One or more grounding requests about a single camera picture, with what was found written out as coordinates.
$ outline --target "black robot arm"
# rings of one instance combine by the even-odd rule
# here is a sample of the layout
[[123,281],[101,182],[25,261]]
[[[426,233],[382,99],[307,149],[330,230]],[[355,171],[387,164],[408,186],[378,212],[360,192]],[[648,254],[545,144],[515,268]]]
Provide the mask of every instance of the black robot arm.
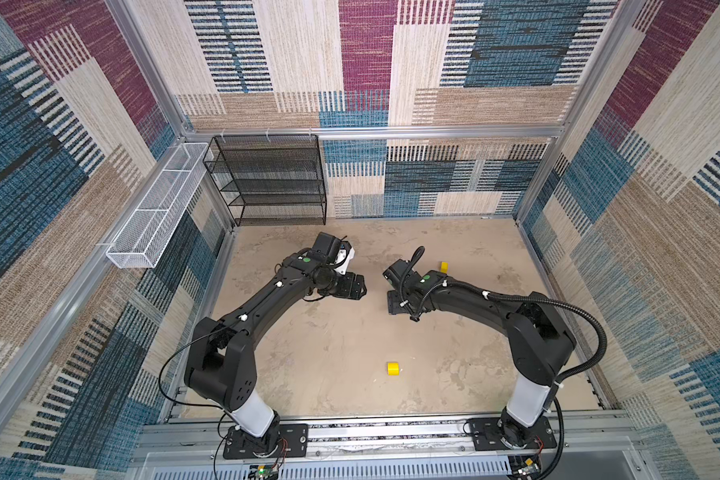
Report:
[[[423,253],[424,248],[419,247],[410,261],[397,260],[384,272],[393,287],[387,293],[389,313],[407,313],[418,322],[424,312],[453,312],[506,335],[518,380],[494,427],[499,428],[498,435],[508,448],[526,446],[545,421],[541,414],[550,408],[562,381],[603,358],[607,341],[602,326],[582,309],[541,293],[514,296],[490,292],[436,270],[420,276],[413,265]],[[598,335],[592,358],[564,372],[560,370],[573,353],[576,339],[556,307],[582,316]]]
[[254,452],[268,452],[278,439],[278,415],[255,390],[254,349],[288,308],[314,290],[323,296],[363,297],[363,275],[346,271],[354,253],[349,242],[320,233],[311,248],[285,258],[274,277],[239,308],[195,325],[184,383],[228,412],[247,432],[246,440],[256,443],[250,446]]

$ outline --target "mesh basket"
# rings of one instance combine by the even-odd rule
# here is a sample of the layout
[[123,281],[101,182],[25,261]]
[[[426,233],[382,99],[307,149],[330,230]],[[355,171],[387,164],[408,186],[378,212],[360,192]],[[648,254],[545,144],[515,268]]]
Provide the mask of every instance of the mesh basket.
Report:
[[154,268],[212,162],[208,144],[182,144],[115,236],[106,256],[118,268]]

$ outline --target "beige floor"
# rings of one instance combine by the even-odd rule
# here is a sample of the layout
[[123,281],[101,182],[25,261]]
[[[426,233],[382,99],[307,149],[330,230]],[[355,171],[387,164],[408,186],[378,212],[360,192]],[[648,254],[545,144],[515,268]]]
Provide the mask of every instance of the beige floor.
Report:
[[[352,242],[356,253],[349,269],[365,275],[368,294],[357,302],[298,302],[270,329],[256,349],[256,388],[272,408],[286,416],[350,416],[486,412],[505,406],[516,376],[506,339],[453,313],[430,312],[419,323],[390,316],[382,272],[424,245],[427,251],[416,265],[421,274],[447,261],[449,274],[459,280],[505,293],[546,293],[512,220],[246,226],[237,236],[214,318],[247,300],[272,277],[275,264],[311,246],[320,231]],[[387,375],[387,362],[400,363],[400,376]],[[583,375],[566,380],[558,398],[565,409],[598,408]],[[188,400],[202,399],[190,391]],[[182,416],[217,412],[186,407]]]

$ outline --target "mounting plate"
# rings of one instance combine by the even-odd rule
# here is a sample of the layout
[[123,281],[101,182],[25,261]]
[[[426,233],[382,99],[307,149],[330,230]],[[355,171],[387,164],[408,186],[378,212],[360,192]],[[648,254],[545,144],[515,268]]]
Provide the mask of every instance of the mounting plate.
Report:
[[408,313],[405,308],[400,306],[400,295],[394,290],[387,292],[387,312],[390,315]]
[[[309,426],[306,423],[288,423],[280,425],[280,437],[288,442],[288,458],[305,457],[307,455],[307,440],[309,439]],[[242,430],[230,428],[230,440],[224,443],[223,457],[226,460],[256,459],[251,445],[242,437]],[[278,458],[282,454],[282,443],[278,441],[275,451],[265,458]]]
[[[474,444],[475,450],[478,452],[486,452],[488,450],[512,450],[512,448],[507,447],[504,442],[501,441],[501,428],[497,425],[499,420],[499,417],[469,419],[470,432],[476,432],[472,435],[472,443]],[[557,439],[553,432],[547,433],[547,430],[552,432],[550,421],[547,420],[547,417],[543,416],[539,417],[539,420],[530,428],[531,433],[538,436],[541,441],[544,442],[545,448],[556,448]]]

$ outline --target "patterned wall panel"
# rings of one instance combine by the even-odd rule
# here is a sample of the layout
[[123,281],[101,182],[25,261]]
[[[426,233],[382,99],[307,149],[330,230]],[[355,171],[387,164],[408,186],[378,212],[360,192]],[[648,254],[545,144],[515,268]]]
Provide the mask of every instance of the patterned wall panel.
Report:
[[[112,266],[0,435],[0,478],[123,478],[163,405],[225,232],[198,189],[152,270]],[[178,368],[163,374],[168,387]]]
[[196,129],[555,122],[617,3],[132,2]]
[[171,141],[104,0],[0,1],[0,375]]
[[328,216],[507,215],[547,138],[324,140]]
[[720,478],[720,2],[649,0],[609,68],[524,228],[664,478]]
[[[103,0],[0,1],[0,376],[171,141]],[[195,228],[211,239],[219,222],[207,218]],[[198,254],[211,258],[205,268],[214,248]],[[149,304],[130,293],[143,273],[109,272],[3,431],[0,478],[121,469],[135,420],[116,409],[154,408],[130,391],[148,383],[139,359],[161,331],[157,310],[131,306]],[[112,398],[106,361],[120,388]],[[89,440],[98,452],[65,447]]]

